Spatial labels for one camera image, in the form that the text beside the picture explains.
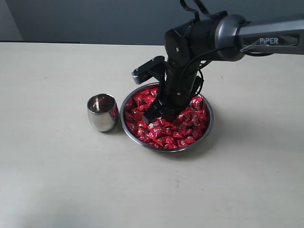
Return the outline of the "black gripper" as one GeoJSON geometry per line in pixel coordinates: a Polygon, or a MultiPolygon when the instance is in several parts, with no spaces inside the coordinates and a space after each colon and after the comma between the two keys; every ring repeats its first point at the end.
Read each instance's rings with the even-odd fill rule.
{"type": "Polygon", "coordinates": [[[193,97],[197,96],[204,79],[200,71],[200,60],[178,65],[172,58],[166,62],[165,82],[159,88],[156,101],[144,112],[142,119],[150,124],[158,117],[175,120],[187,108],[193,97]]]}

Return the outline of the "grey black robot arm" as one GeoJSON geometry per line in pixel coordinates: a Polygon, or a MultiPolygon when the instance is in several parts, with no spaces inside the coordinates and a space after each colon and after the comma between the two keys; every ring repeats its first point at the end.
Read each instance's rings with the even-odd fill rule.
{"type": "Polygon", "coordinates": [[[166,57],[148,62],[145,74],[160,85],[145,122],[158,117],[174,121],[189,105],[203,80],[202,61],[238,61],[246,55],[301,55],[304,52],[304,16],[249,22],[240,15],[184,24],[165,34],[166,57]]]}

